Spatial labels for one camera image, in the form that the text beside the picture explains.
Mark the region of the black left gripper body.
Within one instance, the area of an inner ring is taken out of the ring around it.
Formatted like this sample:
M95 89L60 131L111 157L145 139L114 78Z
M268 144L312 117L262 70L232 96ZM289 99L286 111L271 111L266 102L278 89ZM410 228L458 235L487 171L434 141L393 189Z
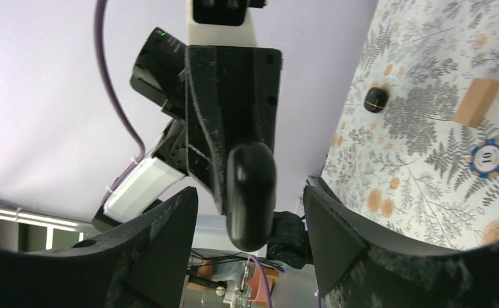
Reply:
M282 54L278 49L232 47L232 109L228 114L229 145L249 141L253 101L278 105Z

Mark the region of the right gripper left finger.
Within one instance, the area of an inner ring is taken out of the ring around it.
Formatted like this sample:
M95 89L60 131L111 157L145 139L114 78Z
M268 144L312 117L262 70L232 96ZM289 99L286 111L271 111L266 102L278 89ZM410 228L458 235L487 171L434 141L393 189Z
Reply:
M197 209L187 187L69 248L0 249L0 307L178 307Z

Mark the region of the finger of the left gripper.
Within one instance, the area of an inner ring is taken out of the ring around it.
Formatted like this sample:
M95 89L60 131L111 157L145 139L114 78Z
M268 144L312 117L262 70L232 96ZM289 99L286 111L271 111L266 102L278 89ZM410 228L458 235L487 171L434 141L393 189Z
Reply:
M259 103L253 101L249 104L250 114L252 116L252 135L249 137L249 143L263 143L270 151L274 152L276 136L276 115L277 106L270 105L267 102Z
M189 173L227 212L228 114L232 109L232 47L189 46L185 53Z

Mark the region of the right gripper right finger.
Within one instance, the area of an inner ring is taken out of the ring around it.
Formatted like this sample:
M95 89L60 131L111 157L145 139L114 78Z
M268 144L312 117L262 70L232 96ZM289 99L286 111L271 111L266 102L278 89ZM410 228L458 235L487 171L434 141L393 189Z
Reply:
M320 187L306 186L303 199L330 307L499 307L499 242L452 250L383 227Z

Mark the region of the black earbud charging case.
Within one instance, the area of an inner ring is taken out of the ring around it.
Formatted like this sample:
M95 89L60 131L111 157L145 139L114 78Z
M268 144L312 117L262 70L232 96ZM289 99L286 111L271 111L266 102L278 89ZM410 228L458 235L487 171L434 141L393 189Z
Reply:
M262 142L240 144L227 161L226 227L232 244L255 252L268 242L276 205L277 169Z

